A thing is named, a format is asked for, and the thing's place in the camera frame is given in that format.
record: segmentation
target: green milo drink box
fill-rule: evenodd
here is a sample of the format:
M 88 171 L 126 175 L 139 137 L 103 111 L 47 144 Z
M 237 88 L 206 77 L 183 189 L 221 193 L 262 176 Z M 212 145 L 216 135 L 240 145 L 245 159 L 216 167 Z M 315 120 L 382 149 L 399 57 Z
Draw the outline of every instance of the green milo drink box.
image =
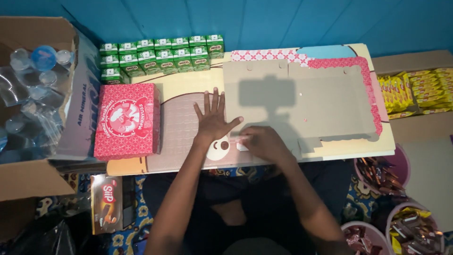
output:
M 178 72 L 178 68 L 173 62 L 171 49 L 156 50 L 156 61 L 164 74 L 175 74 Z
M 101 68 L 119 67 L 120 60 L 118 55 L 101 56 Z
M 139 65 L 145 71 L 146 74 L 157 74 L 160 72 L 160 67 L 157 64 L 156 55 L 154 50 L 146 50 L 137 53 L 139 59 Z
M 193 46 L 200 46 L 206 45 L 206 36 L 204 35 L 194 35 L 189 37 L 189 46 L 192 48 Z
M 189 39 L 187 37 L 173 38 L 171 42 L 172 49 L 181 49 L 189 47 Z
M 209 57 L 212 59 L 222 59 L 225 54 L 223 46 L 223 36 L 221 34 L 212 34 L 206 36 L 206 45 Z
M 118 44 L 101 44 L 99 47 L 101 55 L 118 54 Z
M 154 41 L 152 39 L 140 40 L 136 42 L 137 52 L 154 49 Z
M 137 42 L 118 44 L 118 52 L 120 55 L 137 53 Z
M 173 61 L 180 73 L 193 71 L 189 48 L 173 49 Z
M 171 38 L 154 39 L 154 49 L 156 51 L 160 50 L 160 49 L 171 49 L 172 41 L 173 41 L 173 39 L 171 39 Z
M 120 55 L 120 67 L 129 77 L 139 77 L 146 75 L 139 65 L 137 53 Z
M 193 69 L 195 71 L 211 69 L 211 63 L 205 45 L 192 47 L 190 49 L 190 59 L 192 60 Z
M 130 78 L 119 67 L 101 70 L 102 84 L 129 84 Z

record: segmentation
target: blue wooden wall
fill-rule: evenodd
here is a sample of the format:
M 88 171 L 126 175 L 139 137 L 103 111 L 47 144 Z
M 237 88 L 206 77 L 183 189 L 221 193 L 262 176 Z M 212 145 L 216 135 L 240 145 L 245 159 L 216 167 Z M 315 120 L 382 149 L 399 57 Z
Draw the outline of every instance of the blue wooden wall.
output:
M 223 34 L 226 50 L 365 43 L 373 57 L 453 49 L 453 0 L 2 0 L 125 42 Z

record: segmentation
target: unfolded cardboard box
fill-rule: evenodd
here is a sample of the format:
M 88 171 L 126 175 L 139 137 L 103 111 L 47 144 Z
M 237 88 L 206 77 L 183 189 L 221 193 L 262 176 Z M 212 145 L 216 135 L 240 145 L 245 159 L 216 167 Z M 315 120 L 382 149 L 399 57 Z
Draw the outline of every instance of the unfolded cardboard box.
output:
M 69 79 L 62 84 L 67 92 L 59 113 L 65 129 L 52 159 L 90 159 L 101 86 L 101 71 L 96 65 L 99 51 L 64 18 L 0 17 L 0 66 L 9 65 L 15 49 L 33 50 L 40 45 L 50 45 L 57 51 L 67 49 L 76 56 Z M 6 108 L 3 100 L 0 108 L 1 126 L 20 112 L 20 105 Z M 0 165 L 0 201 L 74 192 L 47 159 Z
M 400 54 L 371 59 L 377 75 L 398 74 L 453 67 L 453 55 L 448 50 Z M 421 113 L 417 105 L 409 111 Z M 436 139 L 453 134 L 453 112 L 416 115 L 390 120 L 396 143 Z

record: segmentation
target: pink patterned box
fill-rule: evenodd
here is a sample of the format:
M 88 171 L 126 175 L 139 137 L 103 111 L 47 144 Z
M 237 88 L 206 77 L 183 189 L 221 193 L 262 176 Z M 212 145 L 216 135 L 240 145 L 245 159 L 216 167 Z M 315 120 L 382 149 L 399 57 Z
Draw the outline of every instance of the pink patterned box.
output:
M 154 83 L 102 85 L 94 156 L 108 161 L 159 154 L 159 95 Z

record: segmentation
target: cartoon face drawing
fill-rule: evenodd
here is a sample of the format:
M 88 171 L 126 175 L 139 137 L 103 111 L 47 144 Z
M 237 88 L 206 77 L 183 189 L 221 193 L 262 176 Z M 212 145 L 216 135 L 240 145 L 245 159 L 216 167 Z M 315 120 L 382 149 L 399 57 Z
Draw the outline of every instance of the cartoon face drawing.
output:
M 224 136 L 219 140 L 215 140 L 209 146 L 207 151 L 206 157 L 210 160 L 221 160 L 225 157 L 228 152 L 230 151 L 230 142 L 228 141 L 228 137 Z

